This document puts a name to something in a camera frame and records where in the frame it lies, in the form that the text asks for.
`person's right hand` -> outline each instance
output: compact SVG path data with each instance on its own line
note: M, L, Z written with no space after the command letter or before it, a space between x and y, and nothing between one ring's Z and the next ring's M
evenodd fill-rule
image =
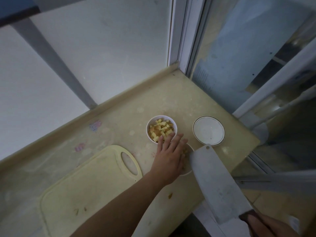
M188 140L181 140L183 134L176 135L172 140L173 137L174 132L168 135L165 143L162 144L163 136L160 136L157 153L149 171L160 188L174 182L182 171L184 159L182 152Z
M300 237L297 232L295 232L289 225L283 223L282 221L273 219L269 216L263 215L259 212L257 214L261 217L263 222L271 228L271 230L275 233L272 234L271 231L261 223L253 215L248 215L248 223L252 227L253 231L259 237Z

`knife handle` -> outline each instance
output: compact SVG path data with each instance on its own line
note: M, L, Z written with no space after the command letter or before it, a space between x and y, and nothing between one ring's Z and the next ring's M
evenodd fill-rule
M250 230L251 230L251 232L252 232L252 236L253 236L253 237L259 237L259 236L258 236L257 233L253 230L252 226L249 224L249 222L248 222L248 215L252 215L253 217L257 218L265 227L268 228L268 230L270 230L270 232L271 232L274 236L276 236L275 233L274 233L274 231L271 229L271 227L270 227L269 225L267 225L267 224L263 221L263 219L261 219L261 217L258 215L258 213L257 213L254 209L252 209L252 210L250 210L250 211L247 211L247 212L245 212L245 213L239 215L239 219L241 219L242 221L244 221L244 222L247 223L247 225L249 226L249 228L250 228Z

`white pipe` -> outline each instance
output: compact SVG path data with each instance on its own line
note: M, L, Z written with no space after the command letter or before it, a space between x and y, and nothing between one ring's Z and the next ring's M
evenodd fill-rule
M255 123L251 124L248 128L250 130L252 130L256 126L266 122L267 120L270 120L271 118L280 114L281 112L285 111L286 109L288 109L292 106L295 106L298 103L301 103L305 100L312 99L315 96L316 96L316 85L308 88L306 91L303 91L298 98L292 100L291 102L287 103L286 105L284 105L284 106L280 107L279 109L275 110L274 112L270 113L270 115L266 116L264 119L256 121Z
M258 91L246 100L234 113L236 118L242 117L266 97L276 91L298 72L305 69L316 59L316 38L294 56L281 70L268 80Z

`cleaver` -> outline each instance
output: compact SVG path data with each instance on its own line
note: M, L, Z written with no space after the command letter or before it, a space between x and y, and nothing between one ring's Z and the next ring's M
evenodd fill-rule
M204 145L190 153L190 164L205 200L220 225L230 219L240 218L248 224L248 215L260 220L211 145ZM253 236L258 236L249 225Z

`beige countertop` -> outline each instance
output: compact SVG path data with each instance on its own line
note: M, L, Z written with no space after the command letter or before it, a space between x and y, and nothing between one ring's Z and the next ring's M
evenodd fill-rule
M194 149L202 144L193 135L193 122L204 115L220 120L226 136L214 149L228 171L259 144L245 126L176 70L4 172L0 176L0 236L44 236L37 214L38 197L108 145L126 148L135 156L142 173L147 173L156 144L146 136L146 124L156 115L170 116L178 133L184 133ZM157 195L134 236L168 236L202 200L194 174L179 177Z

